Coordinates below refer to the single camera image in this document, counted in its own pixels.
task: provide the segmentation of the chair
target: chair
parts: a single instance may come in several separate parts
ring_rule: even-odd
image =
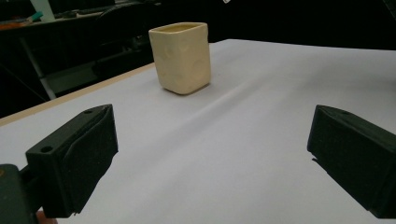
[[[152,6],[132,3],[103,12],[92,26],[93,72],[108,79],[153,62],[149,43]]]

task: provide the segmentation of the screw hole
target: screw hole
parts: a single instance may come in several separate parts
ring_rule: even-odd
[[[52,151],[52,147],[43,147],[43,148],[41,148],[41,152],[42,153],[51,152],[51,151]]]

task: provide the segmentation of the desk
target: desk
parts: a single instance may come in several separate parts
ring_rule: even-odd
[[[394,223],[365,211],[306,143],[316,105],[396,133],[395,51],[234,39],[210,50],[204,89],[165,91],[148,65],[1,126],[0,162],[22,168],[29,147],[113,104],[120,152],[82,213],[61,224]]]

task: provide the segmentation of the cup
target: cup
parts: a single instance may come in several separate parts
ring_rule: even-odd
[[[177,94],[189,94],[210,82],[206,23],[174,23],[151,29],[148,35],[163,88]]]
[[[40,18],[42,21],[55,21],[52,9],[50,8],[49,0],[30,0],[35,11],[41,11],[43,16]]]

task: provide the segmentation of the white surface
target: white surface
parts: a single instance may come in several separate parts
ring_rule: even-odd
[[[0,162],[76,114],[113,104],[120,152],[81,214],[60,223],[394,223],[376,219],[312,159],[316,105],[396,133],[396,53],[226,40],[212,81],[179,96],[155,72],[0,127]]]

